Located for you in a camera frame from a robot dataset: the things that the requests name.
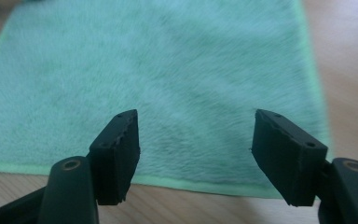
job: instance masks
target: green towel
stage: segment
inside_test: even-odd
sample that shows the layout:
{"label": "green towel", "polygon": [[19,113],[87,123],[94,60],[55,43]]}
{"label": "green towel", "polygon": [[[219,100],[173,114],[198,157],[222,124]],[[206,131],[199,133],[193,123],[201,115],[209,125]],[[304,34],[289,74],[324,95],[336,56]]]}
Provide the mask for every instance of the green towel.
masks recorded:
{"label": "green towel", "polygon": [[249,150],[257,108],[329,139],[298,1],[16,7],[0,35],[0,172],[47,175],[133,108],[139,184],[276,197]]}

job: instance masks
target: table surface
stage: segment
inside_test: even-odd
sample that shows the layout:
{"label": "table surface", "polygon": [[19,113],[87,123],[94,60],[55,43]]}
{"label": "table surface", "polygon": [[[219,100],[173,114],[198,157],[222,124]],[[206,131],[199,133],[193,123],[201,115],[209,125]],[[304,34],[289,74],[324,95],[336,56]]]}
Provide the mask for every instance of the table surface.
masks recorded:
{"label": "table surface", "polygon": [[[0,31],[19,2],[0,0]],[[358,0],[305,0],[304,6],[336,156],[358,160]],[[0,174],[0,206],[46,183],[46,176]],[[317,208],[132,185],[125,203],[99,213],[101,223],[318,223]]]}

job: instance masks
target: microfiber towel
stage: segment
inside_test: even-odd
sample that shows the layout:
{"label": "microfiber towel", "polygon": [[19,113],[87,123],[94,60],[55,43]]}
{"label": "microfiber towel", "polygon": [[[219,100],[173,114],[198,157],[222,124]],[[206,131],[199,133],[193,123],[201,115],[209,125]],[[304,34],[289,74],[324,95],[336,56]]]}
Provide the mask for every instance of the microfiber towel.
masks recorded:
{"label": "microfiber towel", "polygon": [[257,108],[329,139],[305,24],[293,0],[23,2],[0,34],[0,172],[47,175],[137,109],[133,183],[276,197]]}

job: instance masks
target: wooden table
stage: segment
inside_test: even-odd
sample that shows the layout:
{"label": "wooden table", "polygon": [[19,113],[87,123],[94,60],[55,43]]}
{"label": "wooden table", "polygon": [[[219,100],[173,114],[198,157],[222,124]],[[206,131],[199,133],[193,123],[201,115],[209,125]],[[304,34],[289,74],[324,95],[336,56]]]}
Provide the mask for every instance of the wooden table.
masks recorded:
{"label": "wooden table", "polygon": [[[19,0],[0,0],[0,30]],[[338,157],[358,160],[358,0],[305,0]],[[45,186],[46,176],[0,174],[0,206]],[[317,206],[132,185],[100,207],[101,223],[318,223]]]}

